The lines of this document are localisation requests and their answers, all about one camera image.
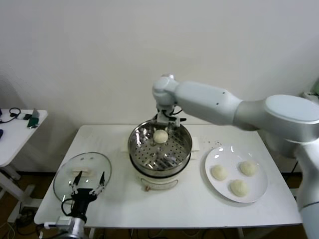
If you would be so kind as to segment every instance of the cable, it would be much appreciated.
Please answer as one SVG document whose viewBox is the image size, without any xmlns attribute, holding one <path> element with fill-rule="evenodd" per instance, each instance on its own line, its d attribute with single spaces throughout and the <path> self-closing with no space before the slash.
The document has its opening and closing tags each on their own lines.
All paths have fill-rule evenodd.
<svg viewBox="0 0 319 239">
<path fill-rule="evenodd" d="M 9 230 L 2 236 L 1 239 L 4 239 L 5 236 L 7 236 L 7 239 L 10 239 L 10 232 L 12 231 L 13 232 L 13 236 L 11 237 L 11 239 L 13 239 L 15 237 L 15 231 L 14 231 L 14 228 L 9 224 L 9 223 L 3 223 L 0 228 L 2 228 L 3 226 L 5 225 L 8 225 L 9 226 Z"/>
<path fill-rule="evenodd" d="M 150 229 L 148 229 L 147 231 L 148 231 L 148 237 L 149 237 L 150 239 L 153 239 L 153 238 L 157 238 L 157 236 L 162 233 L 163 229 L 161 229 L 161 230 L 159 231 L 159 233 L 157 233 L 155 236 L 151 236 L 151 235 L 150 235 Z"/>
<path fill-rule="evenodd" d="M 138 238 L 138 239 L 141 239 L 140 237 L 139 237 L 139 229 L 136 229 L 136 237 Z M 149 237 L 149 231 L 148 231 L 148 237 L 147 237 L 147 239 L 168 239 L 167 237 Z"/>
<path fill-rule="evenodd" d="M 10 239 L 9 238 L 9 236 L 10 236 L 10 232 L 11 232 L 11 230 L 13 231 L 13 236 L 11 237 L 11 239 L 13 239 L 14 237 L 15 237 L 15 231 L 14 231 L 14 229 L 13 229 L 13 227 L 8 223 L 8 226 L 10 227 L 10 230 L 9 230 L 9 232 L 8 232 L 8 239 Z"/>
<path fill-rule="evenodd" d="M 30 208 L 27 208 L 27 209 L 24 208 L 21 210 L 21 208 L 22 208 L 22 202 L 20 202 L 20 207 L 19 207 L 20 217 L 15 220 L 16 232 L 21 236 L 29 236 L 31 234 L 34 234 L 36 231 L 33 231 L 31 233 L 22 233 L 19 231 L 19 228 L 24 228 L 33 223 L 35 211 Z"/>
<path fill-rule="evenodd" d="M 61 204 L 61 210 L 62 210 L 63 214 L 66 215 L 66 216 L 69 216 L 71 213 L 68 213 L 68 214 L 67 214 L 67 213 L 64 211 L 63 205 L 64 205 L 65 202 L 71 201 L 71 200 L 73 200 L 73 199 L 72 199 L 72 198 L 65 199 L 65 200 L 62 202 L 62 204 Z"/>
<path fill-rule="evenodd" d="M 185 230 L 182 230 L 182 232 L 183 232 L 186 236 L 188 236 L 188 237 L 190 237 L 190 238 L 193 238 L 193 237 L 197 236 L 197 235 L 200 233 L 200 231 L 201 231 L 201 230 L 198 230 L 198 232 L 196 232 L 196 233 L 190 235 L 190 234 L 187 234 L 187 233 L 185 232 Z"/>
<path fill-rule="evenodd" d="M 18 113 L 13 113 L 12 110 L 18 110 Z M 0 123 L 9 123 L 9 122 L 11 122 L 12 120 L 16 119 L 16 118 L 19 116 L 19 114 L 21 114 L 21 110 L 20 110 L 19 108 L 17 108 L 17 107 L 11 108 L 11 109 L 9 110 L 9 112 L 10 112 L 10 117 L 12 117 L 12 118 L 9 119 L 9 120 L 7 120 L 7 121 L 2 121 L 2 120 L 0 119 Z"/>
<path fill-rule="evenodd" d="M 224 238 L 225 238 L 225 239 L 227 239 L 227 236 L 226 236 L 226 232 L 225 232 L 225 230 L 224 230 L 224 229 L 222 229 L 222 228 L 220 228 L 219 230 L 223 233 Z"/>
<path fill-rule="evenodd" d="M 172 113 L 171 115 L 172 116 L 175 116 L 175 115 L 177 115 L 177 114 L 179 114 L 180 112 L 182 112 L 183 110 L 180 110 L 180 111 L 178 111 L 177 113 Z"/>
<path fill-rule="evenodd" d="M 287 176 L 287 178 L 285 179 L 285 181 L 287 182 L 288 179 L 292 176 L 292 174 L 294 173 L 296 167 L 298 165 L 298 161 L 295 163 L 294 168 L 291 170 L 291 172 L 289 173 L 289 175 Z"/>
</svg>

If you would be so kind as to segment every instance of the table leg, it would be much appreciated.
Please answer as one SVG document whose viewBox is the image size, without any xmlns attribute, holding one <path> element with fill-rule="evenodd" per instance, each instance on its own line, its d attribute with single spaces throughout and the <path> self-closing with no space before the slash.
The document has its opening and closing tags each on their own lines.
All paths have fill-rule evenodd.
<svg viewBox="0 0 319 239">
<path fill-rule="evenodd" d="M 4 170 L 6 173 L 8 173 L 15 180 L 19 180 L 21 178 L 21 175 L 18 174 L 16 172 L 16 170 L 13 167 L 11 167 L 10 165 L 8 165 L 4 168 L 1 168 L 1 169 Z"/>
<path fill-rule="evenodd" d="M 23 207 L 38 208 L 42 202 L 42 199 L 33 199 L 30 197 L 31 193 L 35 188 L 34 185 L 28 185 L 26 190 L 22 191 L 17 185 L 15 185 L 10 179 L 5 177 L 2 173 L 0 173 L 0 186 L 2 187 L 2 190 L 6 190 L 8 193 L 10 193 L 19 200 L 7 220 L 8 223 L 15 222 L 15 219 L 19 215 L 20 205 L 21 209 Z"/>
<path fill-rule="evenodd" d="M 239 238 L 240 239 L 261 239 L 265 235 L 271 233 L 278 227 L 264 227 L 264 228 L 256 228 L 252 232 L 248 233 L 247 235 L 244 235 L 242 228 L 237 228 Z"/>
<path fill-rule="evenodd" d="M 15 185 L 10 179 L 0 173 L 0 186 L 17 198 L 19 201 L 24 201 L 29 198 L 17 185 Z"/>
<path fill-rule="evenodd" d="M 95 233 L 95 228 L 90 229 L 89 239 L 93 239 Z"/>
<path fill-rule="evenodd" d="M 239 239 L 243 239 L 245 237 L 243 229 L 237 228 Z"/>
</svg>

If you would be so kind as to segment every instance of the black cable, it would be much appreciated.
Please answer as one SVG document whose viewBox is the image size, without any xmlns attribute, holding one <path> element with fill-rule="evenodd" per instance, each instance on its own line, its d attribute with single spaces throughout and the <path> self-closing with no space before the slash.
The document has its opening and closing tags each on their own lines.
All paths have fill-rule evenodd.
<svg viewBox="0 0 319 239">
<path fill-rule="evenodd" d="M 138 238 L 138 239 L 141 239 L 140 237 L 139 237 L 139 229 L 136 229 L 136 237 Z M 148 231 L 148 237 L 147 237 L 147 239 L 168 239 L 167 237 L 149 237 L 149 231 Z"/>
<path fill-rule="evenodd" d="M 66 215 L 66 216 L 69 216 L 71 213 L 68 213 L 68 214 L 67 214 L 67 213 L 64 211 L 63 205 L 64 205 L 65 202 L 71 201 L 71 200 L 73 200 L 73 199 L 72 199 L 72 198 L 68 198 L 68 199 L 65 199 L 65 200 L 61 203 L 61 210 L 62 210 L 63 214 Z"/>
<path fill-rule="evenodd" d="M 150 230 L 147 229 L 148 238 L 150 238 L 150 239 L 158 238 L 158 235 L 159 235 L 162 231 L 163 231 L 163 229 L 160 229 L 160 231 L 159 231 L 155 236 L 151 236 L 151 235 L 150 235 Z"/>
<path fill-rule="evenodd" d="M 20 232 L 19 228 L 24 228 L 33 223 L 35 211 L 30 208 L 21 210 L 21 208 L 22 203 L 20 202 L 19 214 L 21 214 L 21 216 L 20 218 L 15 220 L 16 232 L 21 236 L 29 236 L 31 234 L 34 234 L 35 231 L 30 233 L 22 233 Z"/>
<path fill-rule="evenodd" d="M 18 113 L 13 113 L 12 110 L 18 110 Z M 19 116 L 19 114 L 21 114 L 21 110 L 20 110 L 19 108 L 17 108 L 17 107 L 11 108 L 11 109 L 9 110 L 9 112 L 10 112 L 10 117 L 12 117 L 12 118 L 9 119 L 9 120 L 7 120 L 7 121 L 2 121 L 2 120 L 0 119 L 0 123 L 9 123 L 9 122 L 11 122 L 12 120 L 16 119 L 16 118 Z"/>
<path fill-rule="evenodd" d="M 184 233 L 186 236 L 190 237 L 190 238 L 197 236 L 197 235 L 199 234 L 199 232 L 200 232 L 200 229 L 199 229 L 196 233 L 194 233 L 194 234 L 188 234 L 188 233 L 185 232 L 185 230 L 183 230 L 183 233 Z"/>
<path fill-rule="evenodd" d="M 204 232 L 203 232 L 203 234 L 201 235 L 201 239 L 204 239 L 204 237 L 205 237 L 205 235 L 206 235 L 206 233 L 209 231 L 209 229 L 206 229 Z"/>
<path fill-rule="evenodd" d="M 294 173 L 296 167 L 298 165 L 298 161 L 295 163 L 294 168 L 291 170 L 291 172 L 289 173 L 289 175 L 287 176 L 287 178 L 285 179 L 285 181 L 287 182 L 288 179 L 292 176 L 292 174 Z"/>
<path fill-rule="evenodd" d="M 226 236 L 226 232 L 225 232 L 225 230 L 224 230 L 224 229 L 222 229 L 222 228 L 220 228 L 219 230 L 223 233 L 224 238 L 225 238 L 225 239 L 227 239 L 227 236 Z"/>
<path fill-rule="evenodd" d="M 10 232 L 10 229 L 9 229 L 9 231 L 7 231 L 7 232 L 3 235 L 3 237 L 2 237 L 1 239 L 4 239 L 4 238 L 6 237 L 6 235 L 8 235 L 9 232 Z"/>
<path fill-rule="evenodd" d="M 177 115 L 177 114 L 179 114 L 180 112 L 182 112 L 183 110 L 180 110 L 179 112 L 177 112 L 177 113 L 172 113 L 171 115 L 172 116 L 175 116 L 175 115 Z"/>
</svg>

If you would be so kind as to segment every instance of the white table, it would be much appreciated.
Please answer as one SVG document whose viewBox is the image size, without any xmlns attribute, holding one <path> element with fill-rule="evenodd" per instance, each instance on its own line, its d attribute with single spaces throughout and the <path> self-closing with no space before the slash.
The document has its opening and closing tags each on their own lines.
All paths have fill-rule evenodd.
<svg viewBox="0 0 319 239">
<path fill-rule="evenodd" d="M 230 126 L 186 125 L 198 138 L 200 151 L 174 188 L 167 191 L 142 190 L 128 153 L 121 152 L 123 139 L 134 125 L 84 125 L 77 132 L 62 164 L 71 157 L 96 151 L 112 164 L 112 176 L 105 191 L 89 205 L 90 228 L 223 228 L 300 224 L 297 204 L 278 168 L 256 132 Z M 251 152 L 264 167 L 269 185 L 266 194 L 252 204 L 223 198 L 204 175 L 206 153 L 222 144 L 233 144 Z M 61 202 L 51 183 L 34 221 L 56 221 L 62 216 Z"/>
<path fill-rule="evenodd" d="M 2 109 L 2 116 L 0 119 L 7 121 L 11 119 L 9 110 Z M 33 110 L 21 110 L 22 113 L 32 114 Z M 38 111 L 39 125 L 47 117 L 47 111 Z M 34 134 L 37 128 L 29 129 L 27 128 L 27 120 L 14 119 L 8 123 L 0 124 L 0 129 L 3 130 L 3 135 L 0 138 L 0 168 L 10 174 L 14 179 L 19 179 L 20 175 L 9 166 L 14 157 L 19 153 L 28 139 Z M 34 185 L 28 185 L 25 191 L 19 189 L 11 180 L 6 178 L 2 173 L 0 173 L 0 186 L 2 187 L 1 195 L 5 191 L 12 194 L 20 202 L 23 202 L 23 206 L 38 207 L 40 200 L 30 198 L 30 194 L 34 189 Z M 8 222 L 13 223 L 18 215 L 20 203 L 17 204 L 13 212 L 8 218 Z"/>
</svg>

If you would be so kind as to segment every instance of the white plate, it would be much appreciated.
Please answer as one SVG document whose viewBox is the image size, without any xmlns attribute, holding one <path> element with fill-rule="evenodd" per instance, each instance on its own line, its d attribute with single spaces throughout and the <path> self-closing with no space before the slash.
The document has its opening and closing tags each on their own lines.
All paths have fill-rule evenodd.
<svg viewBox="0 0 319 239">
<path fill-rule="evenodd" d="M 244 175 L 239 169 L 239 164 L 246 160 L 252 160 L 257 164 L 257 172 L 252 177 Z M 228 172 L 227 178 L 223 181 L 218 181 L 211 175 L 211 168 L 217 164 L 225 167 Z M 266 172 L 259 161 L 252 154 L 239 150 L 235 146 L 221 146 L 212 150 L 206 157 L 205 172 L 210 183 L 220 194 L 239 203 L 256 202 L 265 194 L 268 186 Z M 250 191 L 245 197 L 237 197 L 232 193 L 230 183 L 236 179 L 241 179 L 248 184 Z"/>
</svg>

